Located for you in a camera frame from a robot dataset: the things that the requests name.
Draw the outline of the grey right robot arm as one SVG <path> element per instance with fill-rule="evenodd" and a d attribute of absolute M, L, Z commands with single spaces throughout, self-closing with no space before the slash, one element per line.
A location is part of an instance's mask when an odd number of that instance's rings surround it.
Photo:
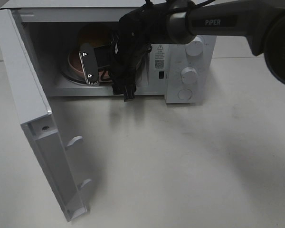
<path fill-rule="evenodd" d="M 151 45 L 186 45 L 198 35 L 245 37 L 251 53 L 263 54 L 272 75 L 285 85 L 285 0 L 146 1 L 119 19 L 110 44 L 113 94 L 134 99 L 136 66 Z"/>

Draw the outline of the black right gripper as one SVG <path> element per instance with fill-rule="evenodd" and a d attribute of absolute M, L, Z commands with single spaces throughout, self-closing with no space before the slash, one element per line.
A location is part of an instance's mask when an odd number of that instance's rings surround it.
<path fill-rule="evenodd" d="M 135 98 L 137 66 L 152 49 L 152 44 L 170 44 L 166 22 L 169 7 L 139 7 L 119 19 L 118 31 L 110 33 L 109 45 L 97 47 L 100 68 L 109 71 L 114 94 L 125 102 Z"/>

